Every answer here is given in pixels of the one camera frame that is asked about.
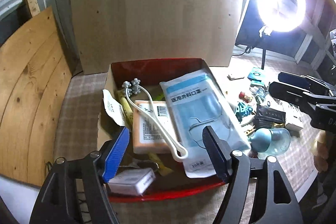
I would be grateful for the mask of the person right hand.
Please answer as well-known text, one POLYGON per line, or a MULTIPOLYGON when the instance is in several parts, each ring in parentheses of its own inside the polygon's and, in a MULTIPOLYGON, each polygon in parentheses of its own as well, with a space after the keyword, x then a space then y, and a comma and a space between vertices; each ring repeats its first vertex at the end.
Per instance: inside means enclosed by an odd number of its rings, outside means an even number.
POLYGON ((327 134, 325 131, 320 131, 315 137, 311 145, 311 153, 313 154, 314 166, 318 173, 326 172, 329 165, 329 150, 327 147, 327 134))

